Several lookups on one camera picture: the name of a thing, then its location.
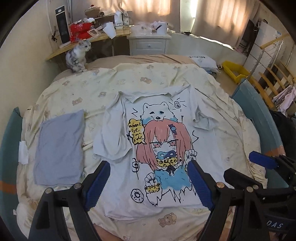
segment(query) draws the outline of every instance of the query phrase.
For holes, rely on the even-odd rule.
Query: wooden step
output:
[[[271,74],[272,76],[276,79],[276,81],[279,83],[279,85],[285,89],[286,87],[284,86],[284,84],[280,81],[280,79],[276,76],[276,74],[270,69],[270,68],[266,68]]]
[[[292,85],[293,84],[293,81],[292,80],[289,80],[288,77],[284,74],[284,72],[276,64],[274,64],[274,66],[281,72],[281,74],[284,76],[284,78],[286,79],[286,81],[288,81],[288,83],[290,85]]]
[[[272,92],[275,94],[275,95],[278,95],[279,93],[277,92],[276,88],[273,86],[273,84],[269,81],[269,79],[264,75],[262,74],[261,72],[259,72],[259,75],[265,80],[265,82],[268,84],[268,86],[270,87],[270,89],[272,90]]]
[[[290,75],[293,77],[293,79],[295,79],[295,77],[293,76],[293,74],[291,73],[291,71],[288,69],[288,66],[285,65],[281,60],[280,63],[285,67],[286,70],[288,70],[288,72],[290,73]]]
[[[254,87],[259,91],[262,99],[265,101],[266,105],[272,109],[274,107],[274,104],[272,103],[271,99],[269,98],[268,94],[265,92],[265,90],[262,88],[262,86],[258,83],[257,80],[255,80],[253,77],[250,78],[249,82],[254,85]]]

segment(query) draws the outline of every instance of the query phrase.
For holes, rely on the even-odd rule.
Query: white paper cup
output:
[[[103,28],[103,31],[113,39],[116,36],[116,31],[112,22],[106,23],[106,27]]]

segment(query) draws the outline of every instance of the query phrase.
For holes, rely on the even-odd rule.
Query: yellow plastic basket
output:
[[[242,78],[246,78],[250,74],[243,66],[230,61],[224,61],[222,67],[236,84],[239,84]]]

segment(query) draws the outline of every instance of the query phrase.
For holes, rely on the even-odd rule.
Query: anime girl print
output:
[[[136,159],[152,170],[145,177],[149,202],[157,205],[164,195],[171,194],[181,203],[181,192],[194,192],[186,167],[197,155],[185,125],[166,118],[158,121],[156,116],[145,125],[144,137],[145,144],[138,144]]]

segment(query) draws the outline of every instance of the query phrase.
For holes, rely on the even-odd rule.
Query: white nightstand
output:
[[[172,38],[170,35],[135,35],[127,36],[130,44],[130,54],[165,54],[168,49],[168,42]]]

